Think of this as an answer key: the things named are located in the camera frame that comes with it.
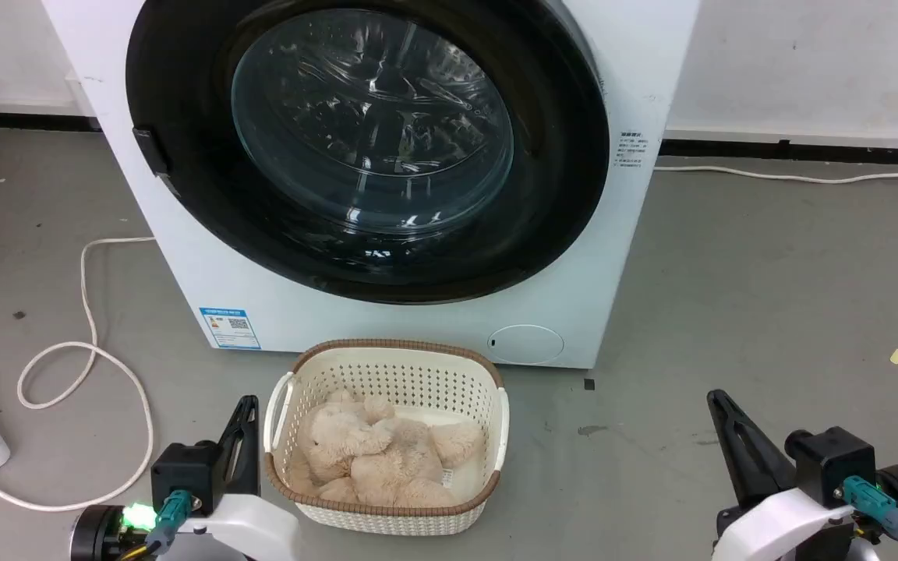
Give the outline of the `beige plush teddy bear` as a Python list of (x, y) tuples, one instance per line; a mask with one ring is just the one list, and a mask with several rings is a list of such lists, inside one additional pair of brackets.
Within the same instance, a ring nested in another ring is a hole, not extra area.
[(284, 477), (295, 492), (365, 506), (436, 508), (457, 504), (444, 470), (483, 450), (482, 426), (472, 420), (429, 425), (399, 418), (383, 397), (356, 399), (332, 392), (296, 430)]

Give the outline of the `small black text sticker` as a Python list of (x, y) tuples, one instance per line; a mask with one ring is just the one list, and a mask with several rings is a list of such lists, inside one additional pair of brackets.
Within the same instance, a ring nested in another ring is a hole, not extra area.
[(613, 166), (617, 169), (642, 169), (649, 140), (638, 131), (621, 131), (614, 144)]

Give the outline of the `round black glass washer door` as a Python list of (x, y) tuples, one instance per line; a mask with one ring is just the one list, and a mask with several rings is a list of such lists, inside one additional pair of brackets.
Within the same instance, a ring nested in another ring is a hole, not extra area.
[(608, 175), (601, 84), (546, 0), (145, 0), (126, 88), (193, 219), (356, 301), (520, 284)]

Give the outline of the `white front-load washing machine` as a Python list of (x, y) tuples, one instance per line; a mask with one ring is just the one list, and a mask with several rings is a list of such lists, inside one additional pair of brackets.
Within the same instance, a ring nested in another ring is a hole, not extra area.
[[(396, 305), (313, 290), (265, 269), (211, 234), (153, 175), (132, 134), (129, 35), (145, 0), (41, 0), (147, 226), (211, 347), (199, 308), (243, 309), (261, 351), (302, 352), (329, 340), (438, 342), (492, 356), (492, 333), (538, 324), (564, 340), (546, 367), (590, 369), (601, 351), (652, 180), (702, 0), (546, 0), (601, 84), (610, 129), (602, 198), (576, 242), (535, 276), (459, 302)], [(621, 131), (649, 140), (642, 169), (613, 166)]]

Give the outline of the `cream plastic laundry basket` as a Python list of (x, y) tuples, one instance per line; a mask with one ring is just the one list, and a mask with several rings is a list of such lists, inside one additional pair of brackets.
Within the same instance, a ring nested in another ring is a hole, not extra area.
[[(284, 472), (296, 430), (332, 392), (356, 399), (383, 397), (399, 418), (429, 425), (477, 422), (483, 450), (444, 470), (442, 483), (458, 501), (436, 508), (365, 506), (293, 491)], [(334, 340), (297, 358), (278, 381), (265, 413), (263, 448), (271, 484), (321, 524), (375, 534), (435, 536), (465, 531), (479, 518), (501, 476), (508, 446), (508, 394), (496, 367), (467, 349), (408, 340)]]

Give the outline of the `blue energy label sticker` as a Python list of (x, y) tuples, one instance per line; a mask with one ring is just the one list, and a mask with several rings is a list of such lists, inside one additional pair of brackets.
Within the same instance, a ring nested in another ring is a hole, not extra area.
[(199, 313), (215, 348), (252, 351), (262, 348), (245, 310), (199, 308)]

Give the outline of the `oval white filter cover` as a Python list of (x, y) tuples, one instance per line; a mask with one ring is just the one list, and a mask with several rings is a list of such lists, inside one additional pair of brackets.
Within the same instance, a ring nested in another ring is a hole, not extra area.
[(487, 348), (504, 365), (546, 365), (563, 354), (564, 340), (538, 324), (513, 324), (492, 333)]

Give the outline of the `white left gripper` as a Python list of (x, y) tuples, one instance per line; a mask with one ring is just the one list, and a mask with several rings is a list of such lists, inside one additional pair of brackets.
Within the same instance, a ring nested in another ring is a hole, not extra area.
[(220, 439), (227, 495), (179, 528), (177, 561), (297, 561), (299, 519), (260, 497), (259, 410), (256, 395), (239, 398)]

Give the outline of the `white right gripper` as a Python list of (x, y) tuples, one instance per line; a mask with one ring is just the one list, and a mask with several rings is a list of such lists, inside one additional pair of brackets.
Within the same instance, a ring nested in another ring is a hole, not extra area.
[(726, 391), (709, 391), (708, 406), (737, 506), (751, 509), (724, 530), (712, 561), (777, 561), (831, 521), (850, 517), (852, 506), (828, 509), (794, 488), (787, 455)]

